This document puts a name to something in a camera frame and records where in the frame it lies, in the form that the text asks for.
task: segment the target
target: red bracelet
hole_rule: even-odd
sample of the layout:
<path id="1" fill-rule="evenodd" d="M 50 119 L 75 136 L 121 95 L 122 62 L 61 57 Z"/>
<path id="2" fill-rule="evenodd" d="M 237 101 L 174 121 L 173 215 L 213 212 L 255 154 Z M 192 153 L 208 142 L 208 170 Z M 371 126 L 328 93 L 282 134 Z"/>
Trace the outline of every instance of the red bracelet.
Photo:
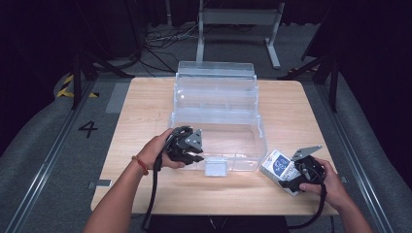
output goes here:
<path id="1" fill-rule="evenodd" d="M 143 175 L 148 176 L 149 175 L 149 170 L 148 170 L 148 166 L 146 166 L 146 164 L 139 158 L 139 156 L 137 155 L 133 155 L 131 156 L 131 159 L 136 159 L 137 163 L 142 166 L 143 168 Z"/>

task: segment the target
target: transparent storage box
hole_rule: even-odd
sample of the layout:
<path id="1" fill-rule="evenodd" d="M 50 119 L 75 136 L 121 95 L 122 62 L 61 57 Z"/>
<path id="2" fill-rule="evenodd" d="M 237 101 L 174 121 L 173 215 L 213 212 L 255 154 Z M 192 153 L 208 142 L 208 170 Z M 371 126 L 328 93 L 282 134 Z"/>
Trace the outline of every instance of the transparent storage box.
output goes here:
<path id="1" fill-rule="evenodd" d="M 266 156 L 253 64 L 181 61 L 173 105 L 171 127 L 202 130 L 205 160 L 186 169 L 223 161 L 227 171 L 255 171 Z"/>

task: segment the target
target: yellow and black tape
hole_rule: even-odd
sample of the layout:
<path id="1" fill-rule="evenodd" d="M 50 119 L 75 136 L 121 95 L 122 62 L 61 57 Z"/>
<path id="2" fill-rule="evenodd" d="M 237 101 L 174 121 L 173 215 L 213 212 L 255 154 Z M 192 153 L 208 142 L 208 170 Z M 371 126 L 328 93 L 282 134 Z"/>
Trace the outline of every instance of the yellow and black tape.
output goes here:
<path id="1" fill-rule="evenodd" d="M 67 88 L 69 87 L 69 84 L 71 81 L 73 81 L 74 76 L 69 75 L 66 80 L 64 81 L 63 85 L 61 86 L 60 90 L 57 92 L 57 97 L 65 96 L 65 97 L 74 97 L 75 94 L 72 92 L 67 91 Z M 92 92 L 89 94 L 88 97 L 90 98 L 98 98 L 100 94 L 98 92 Z"/>

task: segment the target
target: table top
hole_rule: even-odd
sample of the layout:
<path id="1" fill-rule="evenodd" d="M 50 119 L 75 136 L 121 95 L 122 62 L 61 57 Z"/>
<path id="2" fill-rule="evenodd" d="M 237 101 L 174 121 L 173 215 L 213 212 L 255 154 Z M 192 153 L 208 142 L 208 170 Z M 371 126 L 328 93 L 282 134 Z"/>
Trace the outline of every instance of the table top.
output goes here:
<path id="1" fill-rule="evenodd" d="M 173 110 L 174 79 L 135 78 L 124 101 L 100 180 L 114 183 L 130 161 L 155 135 L 168 127 Z M 302 85 L 295 81 L 257 81 L 259 113 L 264 123 L 268 151 L 292 156 L 297 149 L 321 145 L 314 156 L 330 161 L 321 133 Z M 144 177 L 132 213 L 144 214 L 152 193 L 153 177 Z M 110 187 L 98 186 L 94 209 Z M 299 193 L 292 197 L 260 171 L 228 172 L 226 177 L 205 177 L 204 171 L 162 168 L 158 173 L 153 214 L 170 215 L 312 215 L 319 196 Z M 324 215 L 337 212 L 326 203 Z"/>

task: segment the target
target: forearm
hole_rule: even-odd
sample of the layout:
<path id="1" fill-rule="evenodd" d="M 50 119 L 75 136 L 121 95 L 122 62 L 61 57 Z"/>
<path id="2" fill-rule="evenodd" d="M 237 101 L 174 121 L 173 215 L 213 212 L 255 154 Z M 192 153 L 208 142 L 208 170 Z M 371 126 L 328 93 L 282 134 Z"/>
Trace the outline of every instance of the forearm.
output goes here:
<path id="1" fill-rule="evenodd" d="M 131 161 L 87 221 L 84 232 L 127 232 L 143 168 Z"/>
<path id="2" fill-rule="evenodd" d="M 348 202 L 344 207 L 337 210 L 342 218 L 345 232 L 350 233 L 368 233 L 372 232 L 369 223 L 364 218 L 361 210 L 353 202 Z"/>

